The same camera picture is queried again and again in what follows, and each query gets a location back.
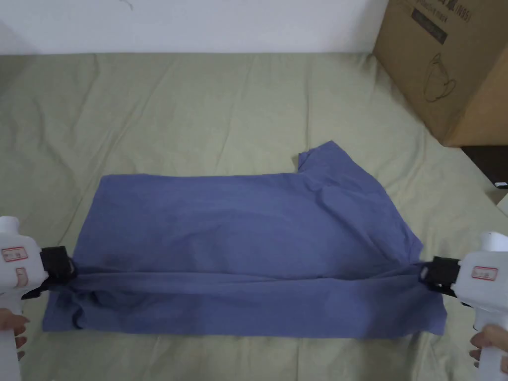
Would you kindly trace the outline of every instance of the human hand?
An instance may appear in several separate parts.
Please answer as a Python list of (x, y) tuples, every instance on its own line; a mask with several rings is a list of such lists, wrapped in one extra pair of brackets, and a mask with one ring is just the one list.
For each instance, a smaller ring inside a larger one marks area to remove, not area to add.
[[(469, 352), (469, 355), (476, 361), (480, 361), (482, 348), (489, 346), (494, 346), (502, 351), (508, 352), (508, 332), (499, 326), (486, 325), (483, 328), (482, 332), (479, 332), (473, 336), (471, 339), (471, 344), (478, 348), (477, 350), (472, 350)], [(478, 368), (478, 365), (478, 362), (474, 363), (476, 368)], [(508, 373), (508, 357), (502, 358), (499, 367), (501, 368), (501, 372)]]
[[(14, 330), (14, 336), (19, 336), (26, 331), (25, 324), (29, 320), (21, 315), (15, 315), (6, 308), (0, 308), (0, 331)], [(16, 337), (16, 348), (26, 343), (26, 337)], [(25, 352), (18, 352), (18, 360), (25, 355)]]

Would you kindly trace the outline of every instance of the blue t-shirt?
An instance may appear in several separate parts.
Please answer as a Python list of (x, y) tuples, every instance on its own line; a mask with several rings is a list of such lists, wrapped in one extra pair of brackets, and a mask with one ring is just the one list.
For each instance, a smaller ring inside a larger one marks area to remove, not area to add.
[(111, 175), (51, 293), (46, 331), (392, 338), (442, 334), (422, 244), (334, 142), (297, 173)]

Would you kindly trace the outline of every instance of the cardboard box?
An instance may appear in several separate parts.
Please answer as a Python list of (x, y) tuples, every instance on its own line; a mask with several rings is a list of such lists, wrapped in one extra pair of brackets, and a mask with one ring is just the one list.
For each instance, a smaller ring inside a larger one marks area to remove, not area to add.
[(507, 0), (390, 0), (374, 54), (441, 144), (508, 145)]

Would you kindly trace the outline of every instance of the bed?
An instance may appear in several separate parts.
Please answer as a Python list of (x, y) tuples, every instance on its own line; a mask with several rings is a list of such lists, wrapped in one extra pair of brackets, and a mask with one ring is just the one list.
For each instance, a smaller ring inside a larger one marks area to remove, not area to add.
[[(494, 187), (429, 134), (367, 54), (100, 54), (0, 57), (0, 215), (72, 252), (99, 179), (295, 170), (334, 140), (385, 187), (425, 244), (461, 258), (508, 234)], [(474, 314), (446, 297), (442, 337), (180, 337), (41, 331), (30, 300), (25, 381), (466, 380)]]

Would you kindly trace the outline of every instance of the white wall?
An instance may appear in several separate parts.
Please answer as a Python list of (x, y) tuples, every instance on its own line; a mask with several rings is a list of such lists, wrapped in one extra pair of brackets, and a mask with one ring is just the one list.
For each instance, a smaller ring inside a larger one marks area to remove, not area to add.
[(0, 53), (371, 51), (388, 0), (0, 0)]

